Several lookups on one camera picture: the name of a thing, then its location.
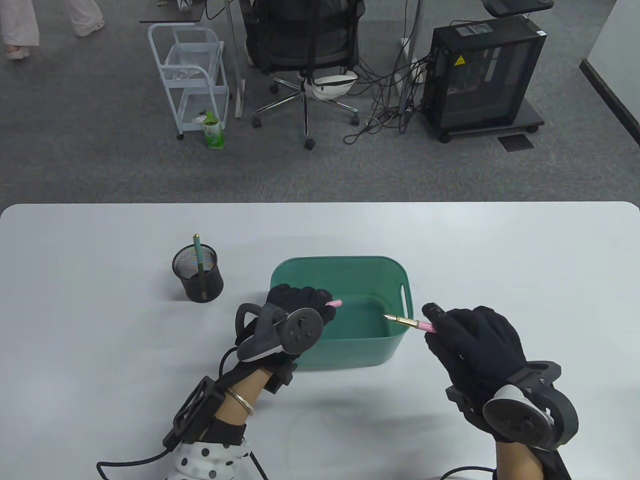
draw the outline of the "green plastic basket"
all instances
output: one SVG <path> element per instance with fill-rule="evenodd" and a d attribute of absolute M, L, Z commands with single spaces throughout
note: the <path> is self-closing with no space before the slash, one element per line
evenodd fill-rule
<path fill-rule="evenodd" d="M 271 287 L 280 284 L 325 289 L 344 302 L 318 343 L 297 361 L 300 369 L 381 365 L 391 358 L 408 330 L 383 315 L 413 318 L 406 271 L 387 257 L 289 259 L 271 275 Z"/>

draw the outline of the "black cable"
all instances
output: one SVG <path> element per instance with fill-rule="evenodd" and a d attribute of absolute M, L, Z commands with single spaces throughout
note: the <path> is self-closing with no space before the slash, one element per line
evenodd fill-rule
<path fill-rule="evenodd" d="M 227 352 L 222 356 L 222 359 L 220 360 L 220 364 L 218 366 L 218 376 L 222 377 L 224 366 L 225 366 L 225 362 L 229 358 L 229 355 L 231 355 L 236 350 L 238 350 L 237 347 L 232 347 L 229 350 L 227 350 Z M 156 460 L 160 460 L 162 457 L 166 456 L 169 452 L 170 452 L 170 450 L 166 449 L 164 452 L 162 452 L 162 453 L 160 453 L 158 455 L 155 455 L 153 457 L 145 458 L 144 460 L 99 461 L 98 463 L 96 463 L 95 468 L 98 470 L 98 474 L 100 475 L 100 478 L 102 478 L 102 480 L 109 480 L 109 477 L 107 477 L 107 475 L 104 473 L 104 471 L 102 469 L 103 467 L 138 467 L 139 465 L 146 465 L 147 463 L 152 463 L 152 462 L 155 462 Z M 249 455 L 250 455 L 251 460 L 253 461 L 253 464 L 255 465 L 255 468 L 260 473 L 260 476 L 262 477 L 262 479 L 263 480 L 269 480 L 269 477 L 267 476 L 267 474 L 265 473 L 264 469 L 262 468 L 262 465 L 260 465 L 260 462 L 258 461 L 258 459 L 255 456 L 255 454 L 253 453 L 253 451 L 249 452 Z M 493 469 L 492 468 L 487 468 L 487 467 L 458 467 L 458 468 L 454 468 L 453 470 L 450 470 L 447 473 L 445 473 L 442 477 L 440 477 L 440 480 L 445 480 L 445 479 L 447 479 L 448 477 L 450 477 L 453 474 L 456 474 L 458 472 L 463 472 L 463 471 L 466 471 L 466 470 L 478 470 L 478 471 L 481 471 L 481 472 L 491 472 L 491 473 L 493 473 Z"/>
<path fill-rule="evenodd" d="M 403 42 L 402 48 L 396 56 L 396 60 L 394 62 L 391 73 L 381 76 L 374 73 L 372 68 L 368 66 L 367 62 L 363 58 L 360 58 L 360 61 L 358 62 L 357 73 L 358 76 L 363 80 L 358 80 L 356 83 L 365 85 L 365 87 L 358 93 L 350 95 L 360 95 L 367 90 L 370 90 L 372 93 L 373 104 L 371 106 L 371 115 L 367 118 L 365 126 L 357 133 L 349 134 L 343 137 L 342 141 L 347 145 L 353 145 L 364 133 L 373 135 L 385 128 L 398 128 L 400 133 L 404 133 L 409 119 L 411 118 L 411 116 L 408 115 L 408 111 L 415 111 L 413 103 L 416 91 L 419 87 L 418 80 L 420 78 L 420 75 L 424 71 L 426 71 L 427 66 L 430 64 L 431 56 L 430 54 L 426 55 L 416 62 L 412 62 L 412 59 L 407 59 L 408 64 L 400 67 L 404 48 L 413 38 L 413 34 L 418 23 L 418 19 L 414 19 L 411 33 L 406 36 L 407 10 L 408 1 L 405 1 L 403 38 L 405 38 L 406 40 Z M 402 74 L 401 72 L 404 69 L 406 69 L 406 73 Z M 409 82 L 409 84 L 407 85 L 408 95 L 406 99 L 405 112 L 403 114 L 400 114 L 399 105 L 391 105 L 391 94 L 394 86 L 405 81 Z"/>
<path fill-rule="evenodd" d="M 227 350 L 227 352 L 222 356 L 222 360 L 220 360 L 220 365 L 218 366 L 218 377 L 222 377 L 223 374 L 223 370 L 225 368 L 225 362 L 227 361 L 227 359 L 229 358 L 229 355 L 231 355 L 233 352 L 235 352 L 236 350 L 238 350 L 238 347 L 233 347 L 230 348 L 229 350 Z"/>
<path fill-rule="evenodd" d="M 445 473 L 442 477 L 440 477 L 440 480 L 445 480 L 446 478 L 451 477 L 453 474 L 457 474 L 458 472 L 464 472 L 466 470 L 477 470 L 479 472 L 489 472 L 491 474 L 494 472 L 493 468 L 487 468 L 487 467 L 458 467 Z"/>
<path fill-rule="evenodd" d="M 231 4 L 231 2 L 233 0 L 223 0 L 223 1 L 228 1 L 229 4 Z M 207 16 L 207 20 L 213 20 L 214 18 L 216 18 L 219 14 L 221 14 L 224 11 L 225 11 L 225 7 L 222 7 L 220 10 L 218 10 L 218 12 L 213 17 L 210 17 L 209 16 L 209 0 L 205 0 L 205 3 L 204 3 L 204 14 Z"/>
<path fill-rule="evenodd" d="M 163 456 L 167 455 L 170 452 L 169 449 L 164 452 L 149 458 L 145 458 L 144 460 L 135 460 L 135 461 L 99 461 L 95 464 L 95 468 L 98 469 L 98 474 L 102 478 L 102 480 L 109 480 L 107 475 L 104 474 L 102 470 L 103 467 L 137 467 L 138 465 L 146 465 L 147 463 L 152 463 L 153 461 L 160 460 Z"/>

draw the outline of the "gold pen nib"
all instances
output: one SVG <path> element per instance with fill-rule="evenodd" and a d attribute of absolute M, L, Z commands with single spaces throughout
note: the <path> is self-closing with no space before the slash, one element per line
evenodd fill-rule
<path fill-rule="evenodd" d="M 400 325 L 406 325 L 413 328 L 418 328 L 418 325 L 420 325 L 420 322 L 418 320 L 412 320 L 410 318 L 396 317 L 395 315 L 387 315 L 387 314 L 385 314 L 385 318 L 393 322 L 399 323 Z"/>

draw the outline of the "gloved hand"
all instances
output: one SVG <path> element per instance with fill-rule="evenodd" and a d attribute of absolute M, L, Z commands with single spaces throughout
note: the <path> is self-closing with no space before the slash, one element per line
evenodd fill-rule
<path fill-rule="evenodd" d="M 335 318 L 335 308 L 327 307 L 327 302 L 333 300 L 326 290 L 315 290 L 311 287 L 299 288 L 281 284 L 272 288 L 267 294 L 267 303 L 280 307 L 285 312 L 291 313 L 300 308 L 312 308 L 322 317 L 326 325 Z M 256 320 L 251 320 L 240 335 L 236 338 L 236 346 L 253 335 Z"/>
<path fill-rule="evenodd" d="M 316 290 L 311 287 L 303 289 L 294 288 L 287 284 L 278 285 L 272 288 L 267 295 L 267 303 L 271 303 L 282 310 L 291 313 L 300 308 L 312 308 L 322 317 L 323 324 L 327 325 L 335 318 L 335 308 L 327 307 L 326 303 L 333 300 L 331 294 L 326 290 Z M 252 320 L 236 338 L 236 346 L 244 342 L 253 335 L 256 320 Z M 274 375 L 282 373 L 282 368 L 292 365 L 299 355 L 289 355 L 285 352 L 273 353 L 254 362 L 241 362 L 238 368 L 263 368 Z"/>
<path fill-rule="evenodd" d="M 488 307 L 450 310 L 434 319 L 433 325 L 438 333 L 427 333 L 424 339 L 447 369 L 453 386 L 473 408 L 474 416 L 465 418 L 496 441 L 510 442 L 489 426 L 482 407 L 511 375 L 527 366 L 518 333 L 505 317 Z"/>

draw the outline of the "black computer case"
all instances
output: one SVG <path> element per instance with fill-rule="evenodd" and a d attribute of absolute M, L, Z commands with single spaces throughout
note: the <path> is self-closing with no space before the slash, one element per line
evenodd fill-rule
<path fill-rule="evenodd" d="M 545 38 L 521 15 L 434 29 L 421 104 L 435 132 L 511 125 Z"/>

